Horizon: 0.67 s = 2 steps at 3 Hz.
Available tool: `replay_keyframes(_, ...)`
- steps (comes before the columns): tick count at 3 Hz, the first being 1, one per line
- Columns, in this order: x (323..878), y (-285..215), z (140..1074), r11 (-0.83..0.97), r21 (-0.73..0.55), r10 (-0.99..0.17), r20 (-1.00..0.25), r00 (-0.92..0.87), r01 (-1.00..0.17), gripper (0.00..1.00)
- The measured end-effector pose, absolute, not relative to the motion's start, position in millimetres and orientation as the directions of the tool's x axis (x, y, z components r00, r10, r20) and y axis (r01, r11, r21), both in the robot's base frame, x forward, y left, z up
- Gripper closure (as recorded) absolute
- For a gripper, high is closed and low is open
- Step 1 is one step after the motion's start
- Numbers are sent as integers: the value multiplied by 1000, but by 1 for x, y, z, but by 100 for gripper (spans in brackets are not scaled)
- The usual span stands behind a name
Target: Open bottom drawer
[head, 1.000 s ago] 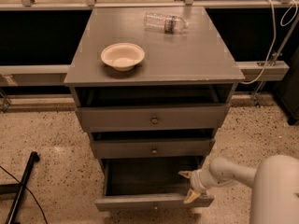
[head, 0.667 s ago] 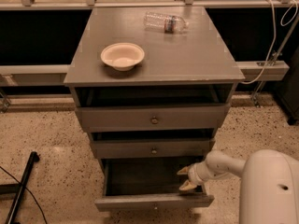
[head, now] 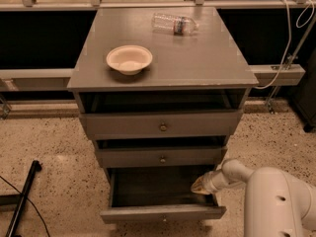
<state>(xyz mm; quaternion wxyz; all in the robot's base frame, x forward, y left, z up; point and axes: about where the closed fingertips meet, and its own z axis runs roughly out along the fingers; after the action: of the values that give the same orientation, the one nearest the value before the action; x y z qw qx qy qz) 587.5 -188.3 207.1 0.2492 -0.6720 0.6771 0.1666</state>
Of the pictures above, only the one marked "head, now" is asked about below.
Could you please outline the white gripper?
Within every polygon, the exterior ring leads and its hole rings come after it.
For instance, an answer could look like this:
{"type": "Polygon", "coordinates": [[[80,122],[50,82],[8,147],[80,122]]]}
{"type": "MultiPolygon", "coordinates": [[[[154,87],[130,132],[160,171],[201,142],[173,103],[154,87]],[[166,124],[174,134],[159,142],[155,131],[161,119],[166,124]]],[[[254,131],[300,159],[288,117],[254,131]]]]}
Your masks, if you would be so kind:
{"type": "Polygon", "coordinates": [[[221,191],[226,180],[221,171],[210,171],[202,176],[201,181],[195,181],[191,185],[191,192],[198,195],[210,195],[221,191]]]}

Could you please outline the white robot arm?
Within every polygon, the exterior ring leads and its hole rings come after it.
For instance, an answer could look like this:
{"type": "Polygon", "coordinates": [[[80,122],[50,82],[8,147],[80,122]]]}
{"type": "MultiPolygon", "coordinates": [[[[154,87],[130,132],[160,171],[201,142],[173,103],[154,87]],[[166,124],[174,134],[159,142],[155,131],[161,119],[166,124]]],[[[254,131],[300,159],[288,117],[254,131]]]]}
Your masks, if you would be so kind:
{"type": "Polygon", "coordinates": [[[316,230],[316,187],[273,167],[250,169],[236,159],[198,177],[191,191],[214,195],[245,186],[244,237],[303,237],[316,230]]]}

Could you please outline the dark robot base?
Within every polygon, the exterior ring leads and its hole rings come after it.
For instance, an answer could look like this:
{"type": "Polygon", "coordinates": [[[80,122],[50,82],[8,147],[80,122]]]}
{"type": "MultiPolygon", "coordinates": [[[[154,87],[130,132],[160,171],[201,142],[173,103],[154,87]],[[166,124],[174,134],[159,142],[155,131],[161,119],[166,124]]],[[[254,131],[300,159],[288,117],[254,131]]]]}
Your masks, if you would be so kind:
{"type": "Polygon", "coordinates": [[[304,76],[294,88],[291,100],[304,121],[303,130],[311,132],[316,127],[316,48],[307,61],[304,76]]]}

